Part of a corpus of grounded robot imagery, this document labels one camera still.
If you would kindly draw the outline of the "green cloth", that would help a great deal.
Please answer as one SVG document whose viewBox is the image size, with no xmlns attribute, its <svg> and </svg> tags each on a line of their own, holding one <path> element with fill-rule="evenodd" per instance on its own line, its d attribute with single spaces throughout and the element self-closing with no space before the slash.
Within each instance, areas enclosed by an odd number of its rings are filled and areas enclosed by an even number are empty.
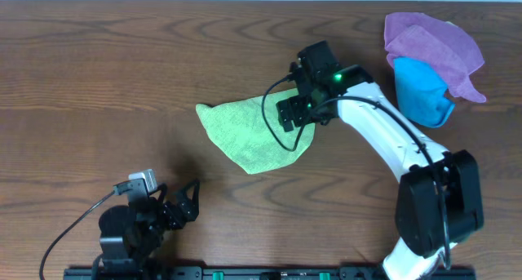
<svg viewBox="0 0 522 280">
<path fill-rule="evenodd" d="M 289 166 L 311 145 L 315 125 L 303 130 L 295 151 L 285 150 L 294 145 L 298 131 L 284 132 L 278 122 L 276 103 L 296 96 L 290 89 L 268 95 L 265 110 L 260 96 L 210 107 L 197 104 L 196 112 L 209 139 L 223 153 L 253 175 Z"/>
</svg>

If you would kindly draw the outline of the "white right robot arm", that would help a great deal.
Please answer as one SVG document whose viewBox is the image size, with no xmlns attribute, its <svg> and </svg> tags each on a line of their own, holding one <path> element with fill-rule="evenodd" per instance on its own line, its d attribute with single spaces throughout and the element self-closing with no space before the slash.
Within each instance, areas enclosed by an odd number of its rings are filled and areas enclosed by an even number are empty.
<svg viewBox="0 0 522 280">
<path fill-rule="evenodd" d="M 358 65 L 322 70 L 291 63 L 298 94 L 277 103 L 284 131 L 338 118 L 356 130 L 399 183 L 399 240 L 383 260 L 381 279 L 430 279 L 449 269 L 451 251 L 484 226 L 478 164 L 466 150 L 449 152 L 391 104 Z"/>
</svg>

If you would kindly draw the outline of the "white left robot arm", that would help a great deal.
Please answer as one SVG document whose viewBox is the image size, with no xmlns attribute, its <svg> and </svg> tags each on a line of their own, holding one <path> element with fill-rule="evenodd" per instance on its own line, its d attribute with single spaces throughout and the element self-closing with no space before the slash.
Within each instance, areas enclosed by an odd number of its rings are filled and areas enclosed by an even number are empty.
<svg viewBox="0 0 522 280">
<path fill-rule="evenodd" d="M 92 279 L 170 279 L 174 275 L 151 258 L 164 233 L 182 229 L 199 216 L 198 179 L 175 193 L 175 201 L 165 200 L 167 186 L 150 191 L 144 179 L 133 179 L 113 187 L 125 194 L 126 205 L 109 208 L 99 218 L 102 249 L 91 268 Z"/>
</svg>

